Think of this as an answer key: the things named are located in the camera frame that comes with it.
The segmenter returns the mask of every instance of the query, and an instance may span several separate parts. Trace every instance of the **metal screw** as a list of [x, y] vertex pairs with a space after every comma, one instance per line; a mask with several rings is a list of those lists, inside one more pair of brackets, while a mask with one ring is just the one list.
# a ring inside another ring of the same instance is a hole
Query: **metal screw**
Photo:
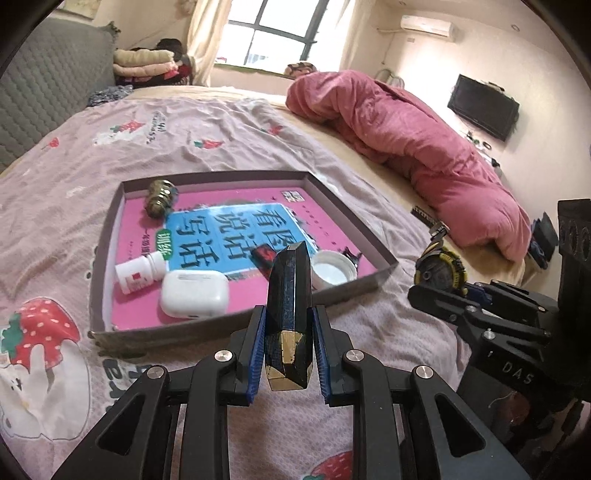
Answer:
[[491, 329], [487, 329], [486, 332], [483, 332], [482, 336], [487, 340], [494, 340], [496, 337], [495, 332], [493, 332]]
[[214, 355], [218, 362], [227, 362], [232, 360], [232, 352], [230, 350], [220, 350]]
[[159, 367], [156, 365], [148, 370], [148, 378], [152, 380], [156, 380], [157, 378], [161, 378], [164, 375], [164, 368]]
[[417, 367], [417, 375], [421, 378], [431, 378], [433, 376], [433, 369], [427, 365]]
[[347, 359], [351, 360], [352, 362], [360, 362], [365, 358], [365, 355], [361, 350], [349, 350], [346, 356]]

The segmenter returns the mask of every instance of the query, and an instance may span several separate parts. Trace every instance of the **pile of clothes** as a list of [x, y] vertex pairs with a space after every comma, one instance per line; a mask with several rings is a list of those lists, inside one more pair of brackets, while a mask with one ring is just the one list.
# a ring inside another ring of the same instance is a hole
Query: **pile of clothes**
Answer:
[[113, 71], [117, 85], [133, 88], [190, 85], [191, 61], [176, 38], [163, 38], [156, 48], [115, 50]]
[[99, 106], [104, 103], [116, 102], [117, 100], [122, 100], [131, 95], [133, 92], [134, 88], [131, 85], [107, 87], [104, 90], [99, 90], [93, 93], [88, 99], [88, 104], [86, 106]]

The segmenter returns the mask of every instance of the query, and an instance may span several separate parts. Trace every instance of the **television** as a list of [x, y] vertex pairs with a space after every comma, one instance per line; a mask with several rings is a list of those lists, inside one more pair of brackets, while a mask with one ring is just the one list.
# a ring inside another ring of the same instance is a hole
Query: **television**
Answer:
[[519, 104], [513, 98], [464, 75], [457, 78], [447, 107], [503, 142], [511, 134], [519, 116]]

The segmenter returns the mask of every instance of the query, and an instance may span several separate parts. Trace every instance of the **air conditioner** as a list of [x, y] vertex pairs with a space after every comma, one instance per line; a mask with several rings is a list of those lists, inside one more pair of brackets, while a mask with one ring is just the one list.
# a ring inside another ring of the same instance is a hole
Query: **air conditioner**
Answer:
[[454, 41], [456, 32], [456, 28], [451, 22], [413, 15], [403, 15], [400, 27], [406, 31], [427, 33], [447, 41]]

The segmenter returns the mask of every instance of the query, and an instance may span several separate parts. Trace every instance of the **black crystal prism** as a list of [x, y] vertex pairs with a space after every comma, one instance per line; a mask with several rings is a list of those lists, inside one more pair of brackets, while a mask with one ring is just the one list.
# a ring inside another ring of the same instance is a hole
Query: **black crystal prism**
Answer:
[[271, 389], [299, 390], [312, 371], [310, 257], [305, 242], [277, 254], [269, 278], [265, 370]]

